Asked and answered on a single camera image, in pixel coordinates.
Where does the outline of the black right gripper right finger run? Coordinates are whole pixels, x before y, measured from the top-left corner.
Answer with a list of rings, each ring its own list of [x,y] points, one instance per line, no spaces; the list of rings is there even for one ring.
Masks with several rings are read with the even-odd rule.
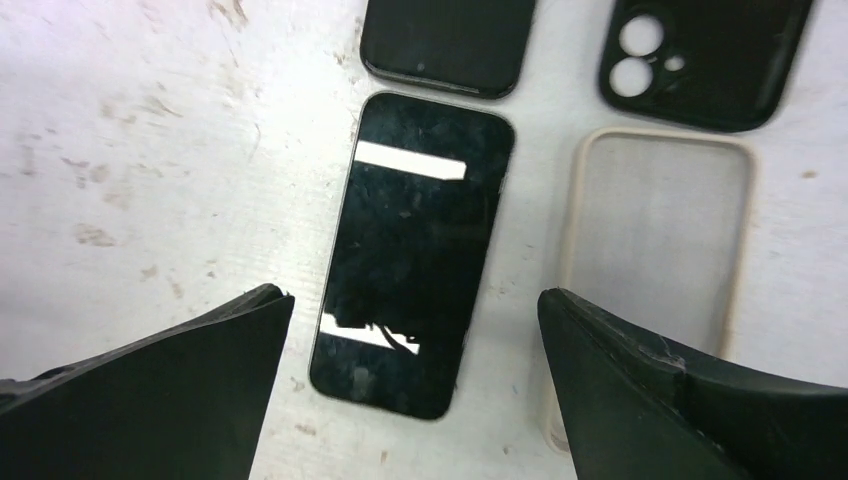
[[[537,316],[581,479],[843,479],[847,392],[703,353],[561,288]]]

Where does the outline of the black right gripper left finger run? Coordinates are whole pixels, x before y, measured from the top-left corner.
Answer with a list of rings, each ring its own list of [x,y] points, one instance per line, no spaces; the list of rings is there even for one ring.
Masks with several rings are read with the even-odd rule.
[[[263,284],[128,345],[1,383],[5,479],[246,479],[295,305]]]

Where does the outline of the beige translucent phone case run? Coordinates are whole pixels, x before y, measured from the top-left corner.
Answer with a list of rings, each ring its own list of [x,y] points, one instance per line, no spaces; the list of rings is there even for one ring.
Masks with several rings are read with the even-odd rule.
[[[732,136],[589,134],[572,164],[557,285],[723,357],[757,173],[755,150]]]

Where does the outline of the black phone case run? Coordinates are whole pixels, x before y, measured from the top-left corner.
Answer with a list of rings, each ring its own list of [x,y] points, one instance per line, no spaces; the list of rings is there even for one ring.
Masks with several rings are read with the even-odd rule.
[[[710,131],[761,127],[777,109],[813,9],[810,1],[617,1],[598,70],[598,89],[618,110]],[[659,45],[633,54],[625,26],[655,19]],[[615,91],[612,73],[629,59],[644,62],[644,92]]]

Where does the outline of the black phone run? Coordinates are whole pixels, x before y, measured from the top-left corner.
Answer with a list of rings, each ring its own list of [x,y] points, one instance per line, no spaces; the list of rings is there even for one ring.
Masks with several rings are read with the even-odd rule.
[[[498,99],[516,86],[534,0],[370,0],[360,59],[373,75]]]

